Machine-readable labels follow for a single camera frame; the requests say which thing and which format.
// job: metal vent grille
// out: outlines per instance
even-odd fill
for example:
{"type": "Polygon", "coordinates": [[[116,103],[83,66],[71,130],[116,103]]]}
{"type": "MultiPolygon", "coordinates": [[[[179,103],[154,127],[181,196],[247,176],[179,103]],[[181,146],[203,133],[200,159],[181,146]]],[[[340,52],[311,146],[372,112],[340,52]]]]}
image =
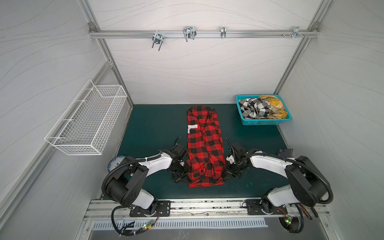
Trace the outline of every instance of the metal vent grille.
{"type": "MultiPolygon", "coordinates": [[[[141,228],[150,219],[135,220],[134,229],[141,228]]],[[[132,220],[117,220],[118,228],[131,223],[132,220]]],[[[252,218],[209,218],[209,219],[159,219],[153,229],[191,229],[191,228],[254,228],[268,227],[263,217],[252,218]]],[[[93,230],[113,230],[110,220],[97,220],[94,222],[93,230]]]]}

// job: metal clamp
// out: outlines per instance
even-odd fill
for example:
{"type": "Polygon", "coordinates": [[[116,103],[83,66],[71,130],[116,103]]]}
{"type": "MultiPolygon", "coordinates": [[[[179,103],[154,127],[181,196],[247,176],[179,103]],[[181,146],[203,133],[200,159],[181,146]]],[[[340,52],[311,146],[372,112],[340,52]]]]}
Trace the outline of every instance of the metal clamp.
{"type": "Polygon", "coordinates": [[[161,44],[162,44],[163,41],[164,41],[163,36],[162,36],[161,34],[159,34],[159,33],[155,33],[155,34],[152,36],[152,40],[153,40],[152,48],[153,48],[153,46],[155,45],[155,43],[156,43],[156,44],[160,44],[160,45],[159,45],[159,50],[158,50],[158,51],[160,51],[161,44]]]}
{"type": "Polygon", "coordinates": [[[227,36],[227,28],[222,26],[220,32],[221,32],[221,38],[226,38],[226,36],[227,36]]]}
{"type": "Polygon", "coordinates": [[[299,27],[296,27],[295,30],[293,31],[292,34],[290,34],[290,36],[292,38],[297,38],[297,37],[304,37],[302,34],[299,33],[299,27]]]}
{"type": "Polygon", "coordinates": [[[193,26],[188,26],[185,29],[183,29],[185,40],[188,41],[188,38],[195,39],[196,36],[196,29],[193,26]]]}

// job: red plaid shirt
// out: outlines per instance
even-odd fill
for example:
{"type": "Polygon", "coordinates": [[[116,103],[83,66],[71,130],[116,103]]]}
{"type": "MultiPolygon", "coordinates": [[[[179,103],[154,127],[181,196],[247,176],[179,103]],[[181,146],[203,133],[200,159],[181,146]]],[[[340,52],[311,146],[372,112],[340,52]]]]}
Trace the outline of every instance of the red plaid shirt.
{"type": "Polygon", "coordinates": [[[209,187],[224,183],[223,139],[217,114],[209,107],[192,107],[187,112],[188,125],[197,124],[188,134],[189,187],[209,187]]]}

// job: metal base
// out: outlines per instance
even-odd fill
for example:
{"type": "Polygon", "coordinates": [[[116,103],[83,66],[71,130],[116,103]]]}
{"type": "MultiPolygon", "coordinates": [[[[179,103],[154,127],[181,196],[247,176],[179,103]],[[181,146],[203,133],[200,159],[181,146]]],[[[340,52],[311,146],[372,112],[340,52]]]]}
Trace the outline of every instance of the metal base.
{"type": "MultiPolygon", "coordinates": [[[[272,212],[271,214],[267,214],[262,210],[262,206],[260,205],[260,199],[246,199],[245,205],[247,206],[247,214],[248,215],[281,215],[283,214],[280,210],[276,210],[272,212]]],[[[283,210],[285,213],[287,213],[287,209],[285,205],[282,205],[280,207],[281,210],[283,210]]]]}
{"type": "Polygon", "coordinates": [[[135,207],[129,212],[130,217],[154,217],[159,214],[160,217],[169,217],[170,215],[170,201],[158,201],[156,206],[156,212],[152,216],[148,216],[145,214],[145,209],[141,207],[135,207]]]}

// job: shirt label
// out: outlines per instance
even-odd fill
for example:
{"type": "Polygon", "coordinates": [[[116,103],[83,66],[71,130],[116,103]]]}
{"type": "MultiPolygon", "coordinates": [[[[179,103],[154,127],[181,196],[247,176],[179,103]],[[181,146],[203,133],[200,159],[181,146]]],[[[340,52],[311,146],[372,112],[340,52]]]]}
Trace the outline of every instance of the shirt label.
{"type": "Polygon", "coordinates": [[[195,124],[195,125],[188,125],[188,133],[189,133],[189,130],[191,130],[192,128],[197,128],[197,124],[195,124]]]}

